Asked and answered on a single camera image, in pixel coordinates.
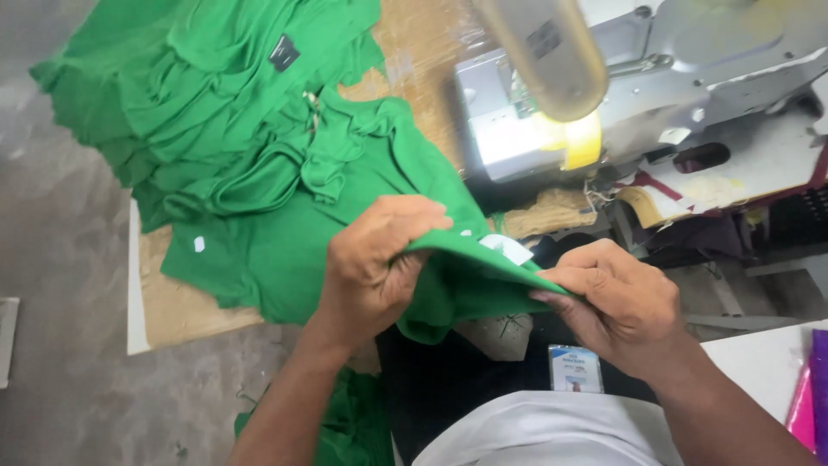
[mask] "sewing machine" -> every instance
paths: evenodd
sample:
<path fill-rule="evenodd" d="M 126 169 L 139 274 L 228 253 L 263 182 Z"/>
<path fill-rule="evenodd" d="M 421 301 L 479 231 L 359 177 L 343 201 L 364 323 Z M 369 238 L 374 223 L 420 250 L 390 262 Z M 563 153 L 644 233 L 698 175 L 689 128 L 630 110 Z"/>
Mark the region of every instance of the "sewing machine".
<path fill-rule="evenodd" d="M 815 96 L 828 70 L 824 0 L 665 0 L 592 24 L 591 40 L 561 10 L 575 0 L 475 1 L 503 48 L 455 78 L 467 167 L 497 183 L 657 163 L 711 125 Z"/>

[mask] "pink fabric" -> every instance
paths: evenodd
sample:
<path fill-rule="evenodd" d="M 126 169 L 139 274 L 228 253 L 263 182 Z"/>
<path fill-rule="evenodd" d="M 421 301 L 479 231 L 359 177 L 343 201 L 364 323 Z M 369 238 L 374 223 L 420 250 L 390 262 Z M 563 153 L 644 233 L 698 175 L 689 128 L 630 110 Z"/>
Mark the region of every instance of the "pink fabric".
<path fill-rule="evenodd" d="M 814 399 L 811 391 L 811 368 L 805 366 L 799 377 L 797 391 L 793 396 L 791 412 L 788 413 L 787 431 L 793 434 L 811 452 L 816 451 L 814 428 Z"/>

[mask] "clothing tag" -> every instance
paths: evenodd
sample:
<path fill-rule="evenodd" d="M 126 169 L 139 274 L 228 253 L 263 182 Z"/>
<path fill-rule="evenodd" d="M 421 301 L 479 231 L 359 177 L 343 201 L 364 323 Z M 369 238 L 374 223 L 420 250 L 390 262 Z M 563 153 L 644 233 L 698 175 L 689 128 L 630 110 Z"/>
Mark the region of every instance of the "clothing tag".
<path fill-rule="evenodd" d="M 586 348 L 550 345 L 549 374 L 554 391 L 604 393 L 600 361 Z"/>
<path fill-rule="evenodd" d="M 292 65 L 297 58 L 299 58 L 299 51 L 293 45 L 290 38 L 282 34 L 276 48 L 270 54 L 270 62 L 276 67 L 276 70 L 282 72 L 287 70 L 287 67 Z"/>
<path fill-rule="evenodd" d="M 534 256 L 530 250 L 508 236 L 488 235 L 480 240 L 480 244 L 491 250 L 499 251 L 515 265 L 523 265 Z"/>

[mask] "purple fabric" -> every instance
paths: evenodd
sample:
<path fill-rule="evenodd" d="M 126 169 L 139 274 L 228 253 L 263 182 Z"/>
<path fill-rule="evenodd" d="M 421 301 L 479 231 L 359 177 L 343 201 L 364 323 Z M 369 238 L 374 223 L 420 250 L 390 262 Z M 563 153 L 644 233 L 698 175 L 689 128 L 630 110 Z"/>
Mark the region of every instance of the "purple fabric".
<path fill-rule="evenodd" d="M 811 353 L 811 384 L 814 396 L 816 456 L 828 464 L 828 331 L 814 330 Z"/>

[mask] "id card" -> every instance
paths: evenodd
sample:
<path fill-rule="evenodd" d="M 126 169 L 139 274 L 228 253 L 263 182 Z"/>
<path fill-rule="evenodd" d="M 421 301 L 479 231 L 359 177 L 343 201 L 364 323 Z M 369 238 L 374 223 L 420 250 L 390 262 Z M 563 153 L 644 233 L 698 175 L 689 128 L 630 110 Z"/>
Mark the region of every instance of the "id card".
<path fill-rule="evenodd" d="M 554 391 L 604 393 L 598 356 L 586 348 L 550 345 L 549 374 Z"/>

